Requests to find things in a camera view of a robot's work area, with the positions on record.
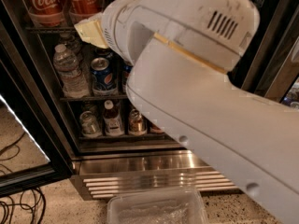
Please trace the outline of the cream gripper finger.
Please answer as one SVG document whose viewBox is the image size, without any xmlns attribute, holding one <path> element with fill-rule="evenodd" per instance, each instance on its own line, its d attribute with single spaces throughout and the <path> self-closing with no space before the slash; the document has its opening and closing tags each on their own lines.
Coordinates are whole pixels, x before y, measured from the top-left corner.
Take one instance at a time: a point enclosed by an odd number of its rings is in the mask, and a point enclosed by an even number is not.
<svg viewBox="0 0 299 224">
<path fill-rule="evenodd" d="M 83 42 L 92 44 L 101 49 L 108 49 L 101 27 L 102 13 L 97 13 L 88 19 L 74 25 L 79 37 Z"/>
</svg>

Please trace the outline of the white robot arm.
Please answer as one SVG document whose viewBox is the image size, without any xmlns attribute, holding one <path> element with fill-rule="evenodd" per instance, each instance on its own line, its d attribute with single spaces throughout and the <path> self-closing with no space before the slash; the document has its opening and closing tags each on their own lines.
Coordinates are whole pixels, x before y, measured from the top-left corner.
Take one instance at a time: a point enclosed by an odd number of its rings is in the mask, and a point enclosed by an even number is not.
<svg viewBox="0 0 299 224">
<path fill-rule="evenodd" d="M 282 224 L 299 224 L 299 112 L 228 75 L 260 22 L 250 0 L 115 0 L 80 38 L 131 63 L 130 102 Z"/>
</svg>

